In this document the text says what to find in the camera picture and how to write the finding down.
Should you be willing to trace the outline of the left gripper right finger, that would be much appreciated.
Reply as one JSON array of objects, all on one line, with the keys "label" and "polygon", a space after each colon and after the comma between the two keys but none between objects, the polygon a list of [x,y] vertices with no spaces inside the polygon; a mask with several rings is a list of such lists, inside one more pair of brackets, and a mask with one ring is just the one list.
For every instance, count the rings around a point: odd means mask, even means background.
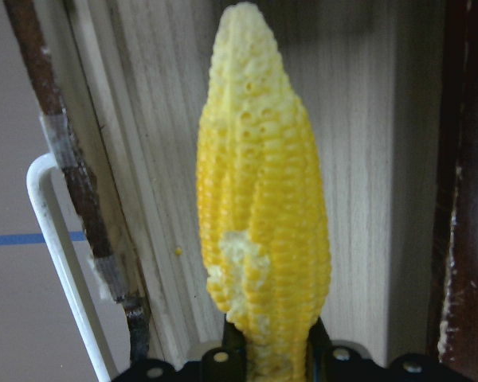
[{"label": "left gripper right finger", "polygon": [[306,373],[307,378],[326,378],[326,353],[331,347],[331,340],[322,318],[310,328],[307,342]]}]

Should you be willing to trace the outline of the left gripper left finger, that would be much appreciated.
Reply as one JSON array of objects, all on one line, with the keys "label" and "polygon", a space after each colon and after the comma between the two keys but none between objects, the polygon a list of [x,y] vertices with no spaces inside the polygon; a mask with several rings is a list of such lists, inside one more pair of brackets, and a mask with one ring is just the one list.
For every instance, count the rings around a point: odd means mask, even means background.
[{"label": "left gripper left finger", "polygon": [[246,356],[246,340],[243,333],[236,326],[228,322],[227,316],[224,318],[223,334],[221,344],[223,347],[236,353],[240,360],[243,377],[247,377],[247,356]]}]

